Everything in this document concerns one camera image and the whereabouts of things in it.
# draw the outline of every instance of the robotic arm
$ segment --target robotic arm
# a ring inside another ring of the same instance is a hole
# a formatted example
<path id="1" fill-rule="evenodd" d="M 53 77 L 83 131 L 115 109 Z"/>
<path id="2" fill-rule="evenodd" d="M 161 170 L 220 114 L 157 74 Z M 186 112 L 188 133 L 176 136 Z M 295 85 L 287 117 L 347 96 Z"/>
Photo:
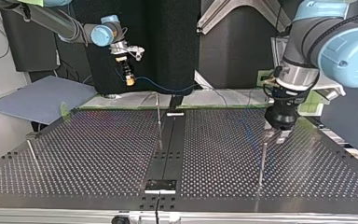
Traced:
<path id="1" fill-rule="evenodd" d="M 320 72 L 339 84 L 358 88 L 358 16 L 344 20 L 349 4 L 342 0 L 306 0 L 301 3 L 276 84 L 266 94 L 274 99 L 265 118 L 270 126 L 290 131 L 297 107 L 304 103 Z"/>
<path id="2" fill-rule="evenodd" d="M 116 15 L 101 18 L 102 24 L 81 24 L 62 11 L 54 11 L 47 7 L 24 4 L 15 0 L 0 0 L 0 8 L 13 10 L 25 21 L 35 21 L 59 35 L 60 39 L 69 43 L 93 43 L 99 47 L 110 46 L 111 54 L 121 65 L 127 85 L 135 83 L 131 57 L 141 61 L 145 50 L 137 46 L 127 46 L 125 34 Z"/>

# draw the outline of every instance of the thin metal rod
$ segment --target thin metal rod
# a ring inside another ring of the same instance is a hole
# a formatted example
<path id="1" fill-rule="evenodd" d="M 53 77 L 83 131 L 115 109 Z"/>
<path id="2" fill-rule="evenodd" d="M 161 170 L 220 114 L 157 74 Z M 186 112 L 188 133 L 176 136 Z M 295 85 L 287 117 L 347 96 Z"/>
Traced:
<path id="1" fill-rule="evenodd" d="M 157 114 L 158 114 L 158 126 L 161 129 L 161 112 L 159 109 L 159 95 L 156 93 L 156 106 L 157 106 Z"/>
<path id="2" fill-rule="evenodd" d="M 27 139 L 27 143 L 28 143 L 29 149 L 31 150 L 32 157 L 34 158 L 34 160 L 37 160 L 36 154 L 34 154 L 34 148 L 32 146 L 31 140 Z"/>
<path id="3" fill-rule="evenodd" d="M 266 166 L 266 157 L 267 157 L 267 146 L 268 143 L 263 143 L 263 148 L 261 151 L 261 167 L 260 167 L 260 177 L 258 178 L 258 185 L 263 186 L 263 177 L 264 177 L 264 170 Z"/>

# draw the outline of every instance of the metal plate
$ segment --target metal plate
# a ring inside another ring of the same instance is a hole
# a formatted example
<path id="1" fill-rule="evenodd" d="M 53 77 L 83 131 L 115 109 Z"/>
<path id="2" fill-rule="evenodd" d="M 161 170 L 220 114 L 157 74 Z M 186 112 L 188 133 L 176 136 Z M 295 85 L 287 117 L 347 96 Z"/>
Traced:
<path id="1" fill-rule="evenodd" d="M 158 135 L 157 111 L 76 112 L 33 142 L 39 160 L 24 146 L 0 161 L 1 202 L 139 209 Z"/>
<path id="2" fill-rule="evenodd" d="M 284 144 L 269 139 L 264 184 L 259 187 L 264 112 L 186 111 L 183 172 L 174 210 L 358 214 L 358 161 L 305 119 Z M 174 173 L 167 170 L 167 178 Z"/>
<path id="3" fill-rule="evenodd" d="M 358 160 L 300 119 L 269 139 L 264 110 L 187 110 L 159 132 L 156 111 L 79 111 L 0 160 L 0 208 L 358 215 Z M 147 179 L 175 195 L 144 195 Z"/>

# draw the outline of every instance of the shiny metal surface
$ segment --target shiny metal surface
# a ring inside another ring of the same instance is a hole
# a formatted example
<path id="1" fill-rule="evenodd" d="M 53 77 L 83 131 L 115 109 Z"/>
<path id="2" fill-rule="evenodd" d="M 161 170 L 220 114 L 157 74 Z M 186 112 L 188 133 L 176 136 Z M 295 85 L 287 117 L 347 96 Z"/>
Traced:
<path id="1" fill-rule="evenodd" d="M 307 120 L 276 145 L 277 133 L 266 141 L 264 109 L 184 111 L 164 118 L 162 133 L 156 110 L 78 111 L 49 127 L 34 141 L 38 160 L 26 143 L 0 160 L 0 212 L 9 212 L 0 222 L 24 216 L 22 222 L 98 223 L 82 218 L 103 217 L 101 210 L 158 210 L 217 222 L 269 221 L 270 213 L 298 221 L 328 218 L 298 213 L 358 218 L 358 160 Z M 145 195 L 148 179 L 176 180 L 176 194 Z M 31 216 L 40 208 L 46 213 Z M 54 215 L 57 209 L 72 216 L 55 219 L 66 216 Z"/>
<path id="2" fill-rule="evenodd" d="M 122 40 L 122 41 L 118 41 L 117 43 L 111 44 L 110 45 L 110 50 L 111 50 L 111 54 L 124 54 L 124 53 L 128 53 L 127 50 L 128 46 L 127 46 L 127 42 Z"/>
<path id="3" fill-rule="evenodd" d="M 157 111 L 76 112 L 0 160 L 0 204 L 139 209 L 159 135 Z"/>
<path id="4" fill-rule="evenodd" d="M 186 111 L 175 210 L 358 214 L 358 160 L 305 119 L 283 144 L 275 144 L 278 133 L 268 140 L 259 190 L 263 115 L 263 109 Z"/>
<path id="5" fill-rule="evenodd" d="M 294 91 L 305 91 L 312 85 L 319 74 L 319 69 L 303 68 L 293 64 L 282 62 L 283 70 L 277 78 L 277 82 Z"/>
<path id="6" fill-rule="evenodd" d="M 156 223 L 155 212 L 93 210 L 0 209 L 0 223 L 90 224 L 110 223 L 114 216 L 129 217 L 132 224 Z M 246 214 L 158 212 L 160 223 L 358 223 L 356 215 L 332 214 Z"/>
<path id="7" fill-rule="evenodd" d="M 215 0 L 198 22 L 198 31 L 204 35 L 208 34 L 218 22 L 237 7 L 254 7 L 275 27 L 281 5 L 277 0 Z M 291 20 L 283 9 L 279 14 L 277 29 L 283 32 Z"/>

